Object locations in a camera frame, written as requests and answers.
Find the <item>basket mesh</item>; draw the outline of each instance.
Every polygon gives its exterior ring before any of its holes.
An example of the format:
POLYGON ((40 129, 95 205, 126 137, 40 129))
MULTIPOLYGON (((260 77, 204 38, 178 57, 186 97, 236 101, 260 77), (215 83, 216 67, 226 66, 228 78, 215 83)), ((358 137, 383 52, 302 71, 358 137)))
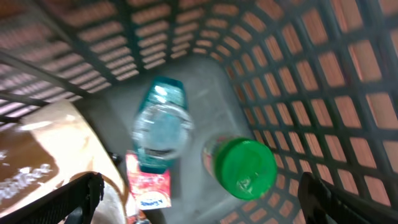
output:
POLYGON ((398 210, 397 12, 395 0, 3 0, 0 129, 202 54, 279 167, 267 195, 221 223, 304 223, 303 171, 398 210))

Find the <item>floor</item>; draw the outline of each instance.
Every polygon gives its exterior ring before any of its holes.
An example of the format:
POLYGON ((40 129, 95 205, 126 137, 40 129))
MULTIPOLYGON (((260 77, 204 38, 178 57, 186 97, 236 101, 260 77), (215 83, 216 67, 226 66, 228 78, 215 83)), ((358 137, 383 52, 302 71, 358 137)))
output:
MULTIPOLYGON (((202 57, 182 58, 95 97, 78 101, 76 107, 96 131, 104 147, 124 155, 126 150, 132 149, 129 130, 138 106, 157 75, 183 82, 195 131, 191 148, 171 168, 172 207, 152 211, 149 216, 163 216, 164 223, 173 224, 187 221, 215 223, 242 201, 232 197, 207 173, 201 163, 201 149, 205 141, 217 133, 251 137, 228 78, 216 62, 202 57)), ((118 168, 127 180, 125 163, 118 168)))

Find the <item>green bottle cap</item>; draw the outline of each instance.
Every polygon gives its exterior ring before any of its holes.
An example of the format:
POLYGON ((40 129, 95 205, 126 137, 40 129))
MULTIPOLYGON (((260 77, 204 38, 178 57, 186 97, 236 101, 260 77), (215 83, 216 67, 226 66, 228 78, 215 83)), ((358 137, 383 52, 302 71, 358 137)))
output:
POLYGON ((215 159, 215 174, 230 194, 242 200, 254 200, 274 185, 277 166, 267 146, 237 138, 220 147, 215 159))

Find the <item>dark gray basket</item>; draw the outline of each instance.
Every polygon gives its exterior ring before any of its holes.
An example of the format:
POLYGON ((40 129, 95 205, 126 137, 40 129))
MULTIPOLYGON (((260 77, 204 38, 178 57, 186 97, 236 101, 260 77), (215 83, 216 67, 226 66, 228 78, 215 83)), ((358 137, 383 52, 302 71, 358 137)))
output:
POLYGON ((398 209, 398 1, 25 3, 0 6, 0 129, 200 54, 226 69, 279 166, 276 186, 222 223, 304 222, 303 171, 398 209))

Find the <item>bottle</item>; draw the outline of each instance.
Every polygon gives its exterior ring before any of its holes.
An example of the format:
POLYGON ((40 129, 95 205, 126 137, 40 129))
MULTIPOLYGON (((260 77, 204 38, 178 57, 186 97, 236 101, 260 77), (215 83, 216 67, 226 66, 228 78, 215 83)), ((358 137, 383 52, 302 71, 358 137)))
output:
POLYGON ((231 195, 255 200, 274 184, 277 166, 271 150, 248 138, 219 134, 203 148, 206 170, 231 195))
POLYGON ((140 170, 163 174, 191 141, 193 123, 182 82, 157 77, 142 101, 132 130, 140 170))

